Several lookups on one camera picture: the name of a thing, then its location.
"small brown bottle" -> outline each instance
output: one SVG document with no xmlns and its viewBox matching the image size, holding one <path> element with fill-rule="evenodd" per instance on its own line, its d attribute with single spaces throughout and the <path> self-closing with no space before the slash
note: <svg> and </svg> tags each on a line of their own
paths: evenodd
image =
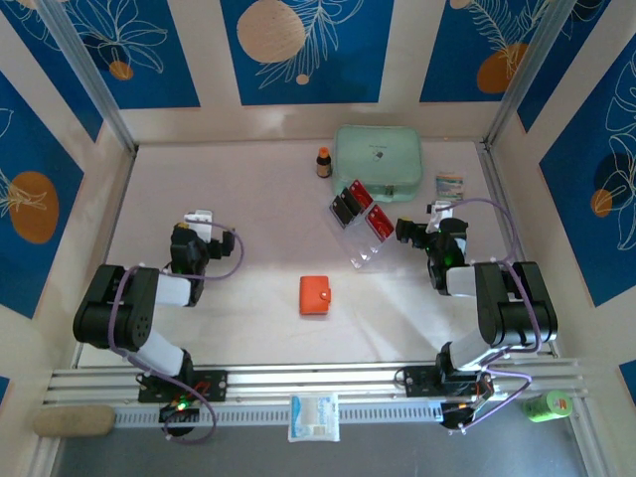
<svg viewBox="0 0 636 477">
<path fill-rule="evenodd" d="M 327 178 L 331 176 L 331 156 L 328 147 L 321 147 L 316 159 L 316 174 L 318 177 Z"/>
</svg>

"cable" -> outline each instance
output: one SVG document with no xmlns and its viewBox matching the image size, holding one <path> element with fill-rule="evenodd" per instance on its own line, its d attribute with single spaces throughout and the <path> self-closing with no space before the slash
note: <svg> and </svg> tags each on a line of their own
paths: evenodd
<svg viewBox="0 0 636 477">
<path fill-rule="evenodd" d="M 202 405 L 208 408 L 208 411 L 210 412 L 210 415 L 212 417 L 212 427 L 210 428 L 208 433 L 204 435 L 203 437 L 198 437 L 196 439 L 176 439 L 176 438 L 173 438 L 173 436 L 171 436 L 168 433 L 168 421 L 170 419 L 166 419 L 166 422 L 164 422 L 164 425 L 163 425 L 163 431 L 166 435 L 166 438 L 169 440 L 174 440 L 175 442 L 179 444 L 185 444 L 185 445 L 203 443 L 207 441 L 210 437 L 212 437 L 212 435 L 215 433 L 215 430 L 217 430 L 217 414 L 215 413 L 215 410 L 212 408 L 212 405 L 208 402 L 208 400 L 205 399 L 201 394 L 199 394 L 197 391 L 195 391 L 193 388 L 189 387 L 188 385 L 181 383 L 180 381 L 177 381 L 170 376 L 164 375 L 163 373 L 153 370 L 142 361 L 136 359 L 134 356 L 130 356 L 130 353 L 128 353 L 127 350 L 122 350 L 120 348 L 117 348 L 117 346 L 115 345 L 115 337 L 114 337 L 115 321 L 117 318 L 117 311 L 119 310 L 119 303 L 121 302 L 121 297 L 123 296 L 123 290 L 126 286 L 128 279 L 130 278 L 132 274 L 134 274 L 137 271 L 138 268 L 139 266 L 132 266 L 128 268 L 123 274 L 123 276 L 121 277 L 119 286 L 117 286 L 117 291 L 115 293 L 114 301 L 112 303 L 112 309 L 110 310 L 110 319 L 108 320 L 108 347 L 110 348 L 110 351 L 123 357 L 131 365 L 136 366 L 141 371 L 145 373 L 149 373 L 150 375 L 155 376 L 165 381 L 166 383 L 170 383 L 171 385 L 177 386 L 181 388 L 182 390 L 184 390 L 186 393 L 190 393 L 192 396 L 198 399 Z"/>
<path fill-rule="evenodd" d="M 530 302 L 530 297 L 528 296 L 528 293 L 526 292 L 526 289 L 524 288 L 524 284 L 521 281 L 521 277 L 517 274 L 517 272 L 513 268 L 513 265 L 510 263 L 510 260 L 515 257 L 515 255 L 517 253 L 517 248 L 519 247 L 519 236 L 517 234 L 517 228 L 515 227 L 515 223 L 513 222 L 513 218 L 512 218 L 512 216 L 510 214 L 510 211 L 508 211 L 501 204 L 499 204 L 499 203 L 497 203 L 495 201 L 491 201 L 490 199 L 466 199 L 466 200 L 463 200 L 463 201 L 456 202 L 456 203 L 452 204 L 451 206 L 444 207 L 443 209 L 438 209 L 438 210 L 439 211 L 449 211 L 451 209 L 454 209 L 455 207 L 463 206 L 463 205 L 471 204 L 471 203 L 475 203 L 475 202 L 481 202 L 481 203 L 484 203 L 484 204 L 490 204 L 491 206 L 495 207 L 496 209 L 499 209 L 504 214 L 506 219 L 508 220 L 508 223 L 510 225 L 510 229 L 511 229 L 512 235 L 513 235 L 513 242 L 511 244 L 510 252 L 504 258 L 502 258 L 501 260 L 497 260 L 497 263 L 499 263 L 499 264 L 503 265 L 504 267 L 506 267 L 506 269 L 510 273 L 510 276 L 513 278 L 513 281 L 515 282 L 515 285 L 517 286 L 517 289 L 519 290 L 519 293 L 521 294 L 522 300 L 524 301 L 524 304 L 526 305 L 526 308 L 528 309 L 528 315 L 530 317 L 530 322 L 532 324 L 533 331 L 535 332 L 535 344 L 532 347 L 524 348 L 524 349 L 521 349 L 521 350 L 512 350 L 511 347 L 505 348 L 504 350 L 501 350 L 499 353 L 496 353 L 494 356 L 486 358 L 483 362 L 480 363 L 480 365 L 482 366 L 482 370 L 483 371 L 487 371 L 491 375 L 494 375 L 494 376 L 508 376 L 508 377 L 511 377 L 511 378 L 522 378 L 522 379 L 525 379 L 526 382 L 518 390 L 516 390 L 514 393 L 512 393 L 511 395 L 506 397 L 506 399 L 504 399 L 502 402 L 497 404 L 495 407 L 493 407 L 492 409 L 488 410 L 486 413 L 480 415 L 479 417 L 477 417 L 472 422 L 469 422 L 466 425 L 460 426 L 458 430 L 461 430 L 462 433 L 466 432 L 467 429 L 469 429 L 473 425 L 478 424 L 479 422 L 481 422 L 482 420 L 484 420 L 488 416 L 494 414 L 495 412 L 497 412 L 502 407 L 508 405 L 510 402 L 512 402 L 514 399 L 516 399 L 523 391 L 525 391 L 530 386 L 530 384 L 533 381 L 533 379 L 532 379 L 532 377 L 530 375 L 526 375 L 524 373 L 513 373 L 513 372 L 491 370 L 489 368 L 490 364 L 492 364 L 493 362 L 497 361 L 498 359 L 502 358 L 503 356 L 505 356 L 506 354 L 508 354 L 510 352 L 515 352 L 515 353 L 535 353 L 536 351 L 538 351 L 541 348 L 541 343 L 542 343 L 541 328 L 539 326 L 539 321 L 537 320 L 537 315 L 535 314 L 535 309 L 533 308 L 533 305 Z"/>
<path fill-rule="evenodd" d="M 242 242 L 242 238 L 240 238 L 240 235 L 237 234 L 237 232 L 234 229 L 231 229 L 229 227 L 226 226 L 222 226 L 221 224 L 216 224 L 214 222 L 205 222 L 205 221 L 186 221 L 186 224 L 198 224 L 198 225 L 203 225 L 203 226 L 212 226 L 212 227 L 216 227 L 217 229 L 221 229 L 223 231 L 229 232 L 231 233 L 233 236 L 235 236 L 235 239 L 237 240 L 238 244 L 240 245 L 240 255 L 238 256 L 238 262 L 235 265 L 235 267 L 230 270 L 228 273 L 221 275 L 221 276 L 205 276 L 205 275 L 186 275 L 186 274 L 182 274 L 182 273 L 172 273 L 169 271 L 165 271 L 165 270 L 161 270 L 161 274 L 163 275 L 168 275 L 168 276 L 176 276 L 179 278 L 188 278 L 190 280 L 206 280 L 206 281 L 213 281 L 213 280 L 225 280 L 226 278 L 230 278 L 232 275 L 234 275 L 237 270 L 240 268 L 240 266 L 242 265 L 242 261 L 245 257 L 245 246 Z"/>
</svg>

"orange circle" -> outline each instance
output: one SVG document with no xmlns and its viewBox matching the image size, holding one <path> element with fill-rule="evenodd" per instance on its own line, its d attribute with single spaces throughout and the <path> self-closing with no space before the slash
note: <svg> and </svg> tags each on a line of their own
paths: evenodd
<svg viewBox="0 0 636 477">
<path fill-rule="evenodd" d="M 591 200 L 592 211 L 599 217 L 606 217 L 612 212 L 612 195 L 605 189 L 599 189 Z"/>
<path fill-rule="evenodd" d="M 493 53 L 479 67 L 477 87 L 488 94 L 505 92 L 527 49 L 525 43 L 516 43 Z"/>
<path fill-rule="evenodd" d="M 108 67 L 110 74 L 116 77 L 118 80 L 127 81 L 132 78 L 133 71 L 128 63 L 115 60 Z"/>
<path fill-rule="evenodd" d="M 18 235 L 35 244 L 49 241 L 60 216 L 58 193 L 49 178 L 39 172 L 23 172 L 11 182 L 9 196 L 15 201 L 9 214 Z"/>
</svg>

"orange case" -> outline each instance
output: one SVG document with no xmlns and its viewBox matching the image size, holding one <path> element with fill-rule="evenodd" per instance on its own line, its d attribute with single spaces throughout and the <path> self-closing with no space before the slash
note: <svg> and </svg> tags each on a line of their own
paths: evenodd
<svg viewBox="0 0 636 477">
<path fill-rule="evenodd" d="M 301 315 L 324 315 L 329 311 L 330 303 L 329 277 L 324 275 L 300 277 Z"/>
</svg>

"white tabletop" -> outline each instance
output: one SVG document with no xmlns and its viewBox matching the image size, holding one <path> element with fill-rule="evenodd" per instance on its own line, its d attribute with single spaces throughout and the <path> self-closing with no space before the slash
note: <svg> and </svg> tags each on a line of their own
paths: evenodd
<svg viewBox="0 0 636 477">
<path fill-rule="evenodd" d="M 235 227 L 245 261 L 230 279 L 206 284 L 194 308 L 156 307 L 153 326 L 187 349 L 196 365 L 358 363 L 434 359 L 447 341 L 477 325 L 472 298 L 440 296 L 430 286 L 426 255 L 392 239 L 384 271 L 357 271 L 323 211 L 333 198 L 315 174 L 318 148 L 329 141 L 143 146 L 117 223 L 109 263 L 162 267 L 170 234 L 183 215 L 212 210 Z M 424 179 L 415 200 L 382 205 L 395 222 L 427 222 L 436 172 L 465 177 L 466 197 L 489 197 L 472 142 L 423 142 Z M 468 258 L 501 257 L 504 242 L 493 210 L 470 205 L 455 217 L 469 223 Z M 208 275 L 236 263 L 238 251 L 212 260 Z M 298 313 L 301 275 L 329 276 L 329 314 Z M 80 366 L 122 364 L 84 346 Z"/>
</svg>

